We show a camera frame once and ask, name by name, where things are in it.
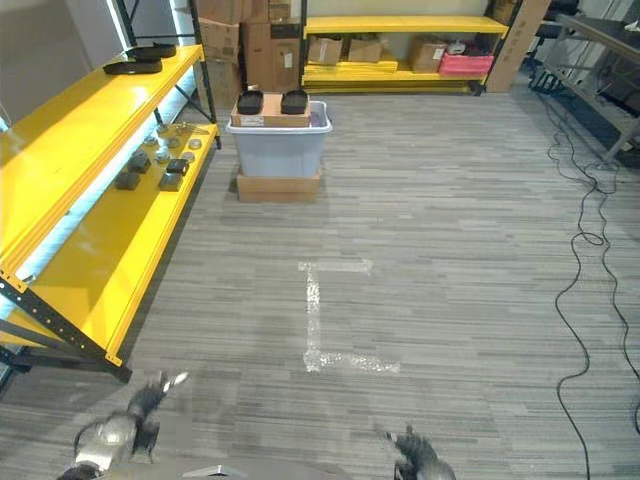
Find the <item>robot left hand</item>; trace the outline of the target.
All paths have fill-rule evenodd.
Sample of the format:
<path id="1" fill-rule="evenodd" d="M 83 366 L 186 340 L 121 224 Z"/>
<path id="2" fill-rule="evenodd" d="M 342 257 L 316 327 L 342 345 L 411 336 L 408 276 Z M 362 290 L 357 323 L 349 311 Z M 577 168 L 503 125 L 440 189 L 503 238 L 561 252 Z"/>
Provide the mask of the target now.
<path id="1" fill-rule="evenodd" d="M 161 371 L 156 378 L 134 393 L 127 405 L 126 412 L 138 422 L 143 422 L 158 408 L 164 398 L 177 386 L 184 383 L 189 376 L 188 372 L 169 374 L 166 371 Z"/>

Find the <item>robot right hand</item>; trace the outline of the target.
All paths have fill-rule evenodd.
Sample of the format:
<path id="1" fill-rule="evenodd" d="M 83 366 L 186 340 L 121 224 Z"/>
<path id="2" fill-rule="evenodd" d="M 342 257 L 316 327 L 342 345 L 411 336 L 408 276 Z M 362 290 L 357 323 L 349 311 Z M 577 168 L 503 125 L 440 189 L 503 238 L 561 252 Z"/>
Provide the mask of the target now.
<path id="1" fill-rule="evenodd" d="M 382 439 L 390 443 L 402 456 L 394 464 L 394 479 L 422 479 L 428 464 L 437 460 L 437 454 L 424 437 L 408 424 L 401 433 L 380 432 Z"/>

